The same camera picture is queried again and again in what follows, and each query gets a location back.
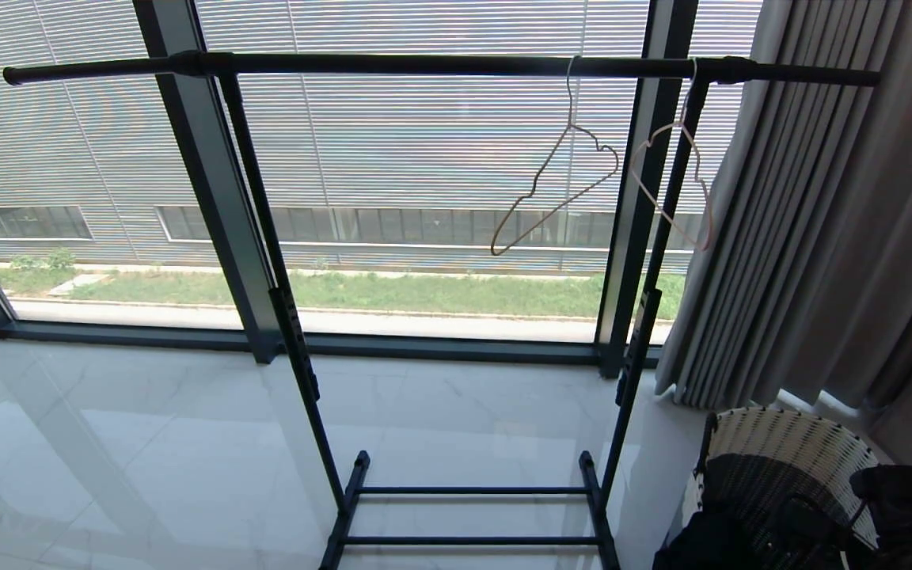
gray curtain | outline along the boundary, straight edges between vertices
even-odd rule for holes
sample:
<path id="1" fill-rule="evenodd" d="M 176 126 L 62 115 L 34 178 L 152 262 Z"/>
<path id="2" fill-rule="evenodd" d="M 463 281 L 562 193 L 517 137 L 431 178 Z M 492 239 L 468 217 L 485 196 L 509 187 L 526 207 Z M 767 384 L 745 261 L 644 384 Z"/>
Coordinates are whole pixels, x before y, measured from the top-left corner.
<path id="1" fill-rule="evenodd" d="M 767 2 L 752 57 L 883 80 L 746 85 L 658 392 L 885 405 L 912 375 L 912 2 Z"/>

rack lower crossbar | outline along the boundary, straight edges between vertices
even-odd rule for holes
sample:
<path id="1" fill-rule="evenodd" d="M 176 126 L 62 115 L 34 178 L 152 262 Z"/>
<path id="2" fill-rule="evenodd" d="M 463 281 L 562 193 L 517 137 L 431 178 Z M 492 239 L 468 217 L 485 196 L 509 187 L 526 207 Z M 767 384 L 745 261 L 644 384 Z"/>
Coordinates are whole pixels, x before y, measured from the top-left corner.
<path id="1" fill-rule="evenodd" d="M 593 458 L 589 451 L 579 456 L 583 487 L 365 487 L 371 458 L 365 451 L 354 461 L 351 480 L 344 491 L 344 508 L 336 516 L 319 570 L 337 570 L 347 545 L 387 545 L 388 547 L 597 547 L 604 570 L 620 570 L 614 538 L 607 523 L 604 502 Z M 593 522 L 593 537 L 352 537 L 348 535 L 361 495 L 584 495 Z"/>

wire hanger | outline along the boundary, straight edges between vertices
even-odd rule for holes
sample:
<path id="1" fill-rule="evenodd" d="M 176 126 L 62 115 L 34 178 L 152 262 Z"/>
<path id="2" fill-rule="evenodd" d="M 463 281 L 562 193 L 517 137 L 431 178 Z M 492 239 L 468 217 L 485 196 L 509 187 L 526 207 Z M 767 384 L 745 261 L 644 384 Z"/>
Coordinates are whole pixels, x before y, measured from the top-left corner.
<path id="1" fill-rule="evenodd" d="M 537 170 L 537 173 L 534 174 L 533 184 L 531 185 L 529 194 L 525 194 L 517 198 L 516 202 L 513 202 L 513 205 L 511 205 L 509 211 L 506 212 L 506 215 L 502 217 L 502 221 L 500 221 L 499 225 L 497 225 L 495 228 L 495 234 L 492 235 L 491 247 L 493 256 L 503 255 L 503 253 L 507 252 L 509 249 L 513 249 L 517 243 L 521 242 L 525 237 L 527 237 L 531 231 L 536 230 L 538 227 L 540 227 L 540 225 L 547 221 L 548 218 L 554 216 L 558 210 L 564 208 L 565 206 L 568 206 L 568 203 L 571 203 L 573 200 L 578 199 L 583 194 L 586 194 L 586 192 L 593 190 L 593 188 L 597 188 L 598 185 L 607 180 L 607 178 L 612 177 L 614 174 L 618 173 L 618 169 L 621 167 L 621 158 L 618 157 L 618 151 L 614 150 L 614 147 L 607 144 L 600 144 L 600 139 L 597 138 L 597 135 L 594 135 L 587 129 L 583 129 L 583 127 L 580 127 L 579 125 L 576 125 L 576 104 L 572 98 L 571 80 L 572 64 L 575 63 L 576 60 L 578 60 L 580 57 L 582 57 L 582 55 L 573 55 L 572 59 L 568 61 L 568 69 L 565 70 L 565 89 L 568 91 L 568 118 L 565 120 L 565 127 L 561 130 L 561 134 L 558 135 L 558 140 L 554 142 L 554 146 L 551 147 L 551 152 L 547 153 L 547 158 L 544 159 L 543 165 L 540 165 L 540 169 Z M 565 140 L 565 135 L 567 135 L 569 131 L 572 130 L 579 131 L 580 133 L 586 133 L 587 136 L 593 139 L 594 145 L 597 148 L 597 152 L 603 152 L 605 150 L 611 151 L 611 154 L 614 155 L 614 169 L 611 170 L 610 173 L 604 174 L 604 177 L 601 177 L 600 180 L 597 180 L 593 184 L 588 185 L 586 188 L 583 188 L 583 190 L 576 192 L 576 194 L 569 196 L 567 199 L 562 201 L 561 204 L 555 206 L 553 210 L 544 214 L 544 216 L 540 218 L 537 223 L 530 226 L 528 230 L 522 232 L 522 234 L 520 234 L 520 237 L 513 239 L 509 245 L 505 245 L 502 249 L 496 250 L 496 242 L 499 241 L 499 234 L 502 233 L 502 229 L 506 226 L 506 222 L 509 221 L 509 218 L 513 215 L 513 212 L 516 211 L 517 206 L 520 205 L 522 201 L 532 198 L 533 195 L 536 194 L 537 183 L 540 181 L 540 176 L 544 173 L 544 169 L 547 169 L 547 165 L 550 165 L 551 158 L 554 158 L 554 153 L 558 151 L 558 147 L 561 147 L 561 142 Z"/>
<path id="2" fill-rule="evenodd" d="M 611 145 L 601 144 L 600 139 L 598 139 L 597 136 L 594 135 L 591 131 L 585 129 L 585 127 L 580 127 L 579 125 L 576 125 L 576 105 L 575 105 L 575 100 L 573 100 L 573 97 L 572 97 L 571 79 L 572 79 L 572 64 L 575 63 L 576 59 L 578 59 L 580 57 L 582 57 L 582 55 L 579 55 L 579 54 L 573 55 L 572 60 L 568 61 L 568 69 L 565 70 L 565 89 L 568 91 L 568 119 L 565 120 L 565 127 L 564 127 L 564 129 L 561 130 L 561 134 L 558 135 L 558 140 L 554 142 L 554 146 L 551 147 L 551 151 L 547 154 L 547 158 L 544 159 L 543 165 L 540 165 L 540 169 L 537 170 L 537 172 L 534 174 L 533 184 L 531 185 L 531 188 L 530 188 L 530 191 L 528 192 L 528 194 L 522 195 L 521 197 L 517 198 L 515 202 L 513 202 L 513 205 L 511 205 L 509 210 L 507 210 L 506 215 L 503 216 L 502 221 L 500 221 L 499 225 L 497 225 L 497 227 L 495 228 L 495 233 L 492 235 L 492 245 L 491 245 L 491 252 L 492 252 L 493 256 L 503 255 L 503 253 L 507 252 L 509 249 L 513 249 L 514 246 L 516 246 L 519 242 L 521 242 L 524 238 L 526 238 L 527 235 L 529 235 L 531 231 L 536 230 L 537 227 L 539 227 L 541 224 L 543 224 L 545 221 L 547 221 L 548 218 L 550 218 L 551 216 L 554 216 L 554 214 L 557 213 L 558 210 L 560 210 L 561 208 L 564 208 L 565 206 L 568 206 L 569 203 L 571 203 L 572 201 L 579 199 L 580 197 L 582 197 L 583 194 L 586 194 L 586 192 L 593 190 L 593 188 L 597 188 L 598 185 L 603 183 L 603 181 L 608 180 L 608 178 L 611 178 L 612 176 L 614 176 L 614 174 L 618 173 L 618 169 L 621 166 L 620 158 L 618 157 L 618 152 L 616 150 L 614 150 L 614 148 Z M 694 84 L 695 78 L 696 78 L 696 76 L 698 76 L 698 71 L 699 71 L 698 60 L 696 58 L 692 58 L 692 66 L 694 69 L 693 69 L 693 73 L 692 73 L 691 83 Z M 659 129 L 656 129 L 654 132 L 652 132 L 651 135 L 649 135 L 649 138 L 647 140 L 644 140 L 643 142 L 640 143 L 640 145 L 638 145 L 638 148 L 636 148 L 636 153 L 634 153 L 634 155 L 633 155 L 633 159 L 631 159 L 629 162 L 629 170 L 627 170 L 627 173 L 631 174 L 631 177 L 633 177 L 634 180 L 636 180 L 636 182 L 640 186 L 640 190 L 643 191 L 643 193 L 645 194 L 645 197 L 647 197 L 649 199 L 649 202 L 652 203 L 652 206 L 654 207 L 655 212 L 658 213 L 659 215 L 663 216 L 663 219 L 667 220 L 667 222 L 669 224 L 671 224 L 672 227 L 674 227 L 674 230 L 677 230 L 681 234 L 681 237 L 684 238 L 685 241 L 691 243 L 691 245 L 693 245 L 695 249 L 700 250 L 700 252 L 704 252 L 706 249 L 710 248 L 710 245 L 713 244 L 713 209 L 710 208 L 710 204 L 709 204 L 709 187 L 707 187 L 705 178 L 702 178 L 699 176 L 699 167 L 702 166 L 702 155 L 699 152 L 698 145 L 695 143 L 695 138 L 688 131 L 687 127 L 685 127 L 685 124 L 684 124 L 685 116 L 687 115 L 687 112 L 688 112 L 688 97 L 690 94 L 691 94 L 691 86 L 689 86 L 689 88 L 688 88 L 688 93 L 685 94 L 684 104 L 682 104 L 682 107 L 681 107 L 681 118 L 679 120 L 675 120 L 673 123 L 667 123 L 667 125 L 663 125 L 662 127 L 659 127 Z M 656 202 L 656 198 L 654 197 L 652 192 L 649 191 L 649 188 L 645 187 L 645 184 L 643 184 L 643 181 L 640 179 L 638 174 L 636 174 L 636 162 L 637 162 L 638 156 L 640 156 L 640 151 L 651 147 L 652 144 L 654 143 L 654 141 L 656 140 L 656 137 L 659 137 L 659 135 L 661 135 L 663 133 L 670 133 L 671 130 L 674 129 L 674 127 L 680 127 L 681 133 L 684 134 L 684 137 L 686 139 L 688 139 L 688 142 L 692 146 L 692 152 L 695 153 L 695 170 L 692 173 L 692 177 L 694 178 L 695 181 L 698 182 L 699 187 L 702 187 L 702 197 L 705 198 L 705 210 L 703 211 L 703 215 L 706 217 L 706 230 L 707 230 L 705 241 L 695 241 L 695 239 L 693 239 L 688 234 L 688 232 L 682 230 L 682 228 L 674 221 L 674 218 L 672 216 L 668 215 L 662 209 L 662 207 Z M 540 180 L 540 176 L 544 173 L 544 169 L 547 169 L 547 165 L 549 165 L 549 163 L 551 162 L 551 158 L 554 158 L 554 153 L 558 151 L 558 147 L 561 146 L 561 142 L 564 141 L 565 135 L 567 135 L 570 130 L 576 130 L 576 131 L 579 131 L 580 133 L 586 133 L 587 136 L 589 136 L 591 139 L 593 139 L 594 145 L 597 148 L 597 152 L 603 152 L 605 150 L 611 151 L 611 153 L 614 154 L 614 169 L 611 170 L 610 173 L 605 174 L 604 177 L 601 177 L 600 180 L 597 180 L 596 183 L 588 185 L 586 188 L 583 188 L 583 190 L 576 192 L 576 194 L 573 194 L 571 197 L 568 197 L 567 199 L 562 201 L 560 204 L 555 206 L 554 209 L 552 209 L 550 212 L 545 214 L 542 218 L 540 218 L 539 221 L 537 221 L 535 224 L 533 224 L 532 226 L 527 228 L 527 230 L 522 232 L 522 234 L 520 234 L 516 239 L 513 239 L 513 241 L 511 241 L 511 243 L 509 243 L 509 245 L 503 246 L 502 249 L 496 249 L 496 243 L 497 243 L 497 241 L 499 241 L 499 234 L 500 234 L 500 232 L 502 232 L 504 225 L 506 225 L 507 221 L 509 221 L 509 218 L 513 215 L 513 212 L 516 211 L 516 208 L 521 204 L 522 201 L 532 198 L 534 196 L 534 194 L 536 194 L 537 183 Z"/>

white marble floor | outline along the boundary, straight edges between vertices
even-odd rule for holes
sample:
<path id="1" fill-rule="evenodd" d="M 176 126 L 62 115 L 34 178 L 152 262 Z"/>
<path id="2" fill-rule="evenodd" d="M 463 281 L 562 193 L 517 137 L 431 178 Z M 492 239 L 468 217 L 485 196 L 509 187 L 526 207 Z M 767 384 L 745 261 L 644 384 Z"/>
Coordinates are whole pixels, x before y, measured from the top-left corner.
<path id="1" fill-rule="evenodd" d="M 618 410 L 589 367 L 316 357 L 347 480 L 577 485 Z M 701 412 L 640 390 L 609 519 L 648 568 Z M 0 342 L 0 569 L 314 569 L 332 496 L 286 357 Z M 580 498 L 366 498 L 352 534 L 586 534 Z M 594 569 L 592 549 L 348 548 L 341 568 Z"/>

laundry basket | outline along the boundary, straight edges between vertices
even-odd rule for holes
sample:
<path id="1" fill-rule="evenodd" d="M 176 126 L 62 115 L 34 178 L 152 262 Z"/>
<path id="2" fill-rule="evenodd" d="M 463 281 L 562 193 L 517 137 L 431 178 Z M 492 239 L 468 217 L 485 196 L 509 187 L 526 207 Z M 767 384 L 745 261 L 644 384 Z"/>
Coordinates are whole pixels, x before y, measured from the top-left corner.
<path id="1" fill-rule="evenodd" d="M 861 508 L 850 489 L 850 475 L 876 465 L 861 438 L 818 416 L 770 408 L 710 414 L 682 501 L 680 526 L 698 510 L 728 513 L 742 527 L 763 568 L 797 568 L 807 553 L 779 547 L 776 510 L 798 495 L 847 526 Z M 868 510 L 858 516 L 853 531 L 865 547 L 875 548 Z"/>

